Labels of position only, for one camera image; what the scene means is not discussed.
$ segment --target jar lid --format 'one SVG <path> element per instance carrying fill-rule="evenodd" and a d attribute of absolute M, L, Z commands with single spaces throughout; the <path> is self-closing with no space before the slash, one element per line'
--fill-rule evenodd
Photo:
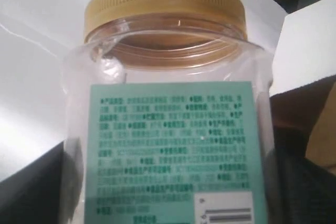
<path fill-rule="evenodd" d="M 198 14 L 234 26 L 246 38 L 245 10 L 240 0 L 91 0 L 85 11 L 85 42 L 98 27 L 136 15 Z"/>

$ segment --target white surface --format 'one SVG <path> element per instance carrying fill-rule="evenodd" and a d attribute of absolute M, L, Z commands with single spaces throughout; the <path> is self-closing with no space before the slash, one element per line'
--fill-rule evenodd
<path fill-rule="evenodd" d="M 0 181 L 66 136 L 60 65 L 82 43 L 88 2 L 0 0 Z M 274 52 L 285 11 L 272 0 L 242 2 L 249 40 Z"/>
<path fill-rule="evenodd" d="M 285 19 L 271 94 L 336 74 L 336 0 L 321 0 Z"/>

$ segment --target yellow object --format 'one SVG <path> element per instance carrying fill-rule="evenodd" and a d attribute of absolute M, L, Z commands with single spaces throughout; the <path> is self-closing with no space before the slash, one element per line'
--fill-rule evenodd
<path fill-rule="evenodd" d="M 91 0 L 85 12 L 85 42 L 102 25 L 143 14 L 192 14 L 231 24 L 246 37 L 245 10 L 240 0 Z"/>

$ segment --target white backdrop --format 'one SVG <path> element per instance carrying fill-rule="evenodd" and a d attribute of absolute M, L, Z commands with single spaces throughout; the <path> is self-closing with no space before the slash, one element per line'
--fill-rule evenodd
<path fill-rule="evenodd" d="M 248 37 L 274 52 L 286 12 L 241 0 Z M 82 43 L 89 0 L 0 0 L 0 181 L 66 137 L 63 57 Z"/>

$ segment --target label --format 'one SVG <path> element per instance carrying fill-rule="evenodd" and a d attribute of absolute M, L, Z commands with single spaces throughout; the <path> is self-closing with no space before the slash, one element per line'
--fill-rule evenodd
<path fill-rule="evenodd" d="M 94 85 L 85 223 L 267 223 L 249 82 Z"/>

